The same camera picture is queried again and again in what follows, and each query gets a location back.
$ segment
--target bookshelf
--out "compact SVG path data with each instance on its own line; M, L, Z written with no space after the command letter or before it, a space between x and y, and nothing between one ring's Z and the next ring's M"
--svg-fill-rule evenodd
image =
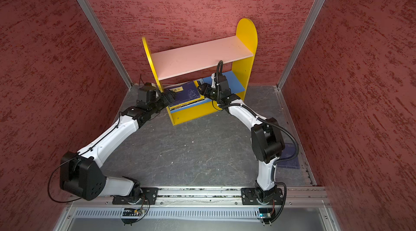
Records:
M224 63L232 62L231 71L244 87L244 91L237 93L237 95L244 100L257 50L257 31L254 23L250 19L244 18L238 22L235 36L153 54L150 52L145 37L142 37L142 41L156 84L162 92L163 86L160 80L208 67L216 67L218 62L222 60ZM217 111L211 102L174 113L171 113L168 107L166 109L168 110L173 125L181 124Z

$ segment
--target book cover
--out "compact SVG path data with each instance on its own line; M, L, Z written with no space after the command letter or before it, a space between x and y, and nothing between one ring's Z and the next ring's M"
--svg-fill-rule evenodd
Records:
M188 103L194 103L198 100L204 99L198 92L196 81L189 81L181 85L169 86L165 89L169 89L176 93L175 101L169 105L170 109L182 107Z

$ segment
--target textured red wall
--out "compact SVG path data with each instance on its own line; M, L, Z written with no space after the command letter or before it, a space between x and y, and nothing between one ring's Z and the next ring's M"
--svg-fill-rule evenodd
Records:
M76 0L0 6L0 229L51 230L49 175L109 127L127 88Z
M343 230L416 230L416 0L326 0L283 93Z
M257 27L250 83L277 83L314 0L89 0L132 80L152 80L141 36L152 52L233 36L241 18ZM203 72L167 79L183 82Z

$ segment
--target robotic arm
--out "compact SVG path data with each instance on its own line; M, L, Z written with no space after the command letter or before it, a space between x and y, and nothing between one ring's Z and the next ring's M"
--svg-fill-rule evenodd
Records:
M252 150L259 161L259 173L256 181L255 195L260 203L272 201L278 194L274 174L284 149L280 127L274 118L267 119L244 104L236 94L232 94L227 79L222 75L222 62L217 72L212 74L212 84L202 84L199 92L206 98L217 102L219 108L240 119L251 130ZM141 197L140 184L128 177L115 178L104 176L100 170L108 156L132 133L140 129L151 118L174 101L175 93L169 90L161 93L156 86L146 83L139 89L136 106L123 111L116 123L96 140L81 148L77 153L67 152L61 159L60 187L76 196L92 200L98 196L123 197L127 203L134 204Z

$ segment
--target metal corner post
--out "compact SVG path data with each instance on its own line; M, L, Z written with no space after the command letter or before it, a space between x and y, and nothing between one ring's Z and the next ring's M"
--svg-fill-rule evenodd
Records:
M309 32L311 31L311 28L316 20L316 17L318 17L319 11L321 10L324 2L325 0L314 0L311 10L309 11L309 15L306 18L305 24L303 25L303 28L300 31L299 37L289 57L288 63L286 64L286 67L284 68L282 75L280 76L280 79L278 82L279 90L282 90L283 85L289 76L290 70L292 69L294 63L296 62L296 59L300 53L300 50L302 49L303 44L305 43L306 38L308 37Z
M117 52L115 51L114 47L112 46L110 42L110 39L107 37L107 34L105 33L103 27L98 21L98 18L95 15L94 11L92 10L92 7L89 4L88 0L77 0L77 1L79 5L81 6L82 10L84 11L86 17L88 18L89 22L91 23L91 26L94 28L95 33L97 33L97 36L101 40L104 48L106 49L108 55L110 56L114 65L116 66L118 72L120 73L127 87L130 89L133 85L133 82L128 76L126 69L124 68L122 62L120 61L120 58L117 55Z

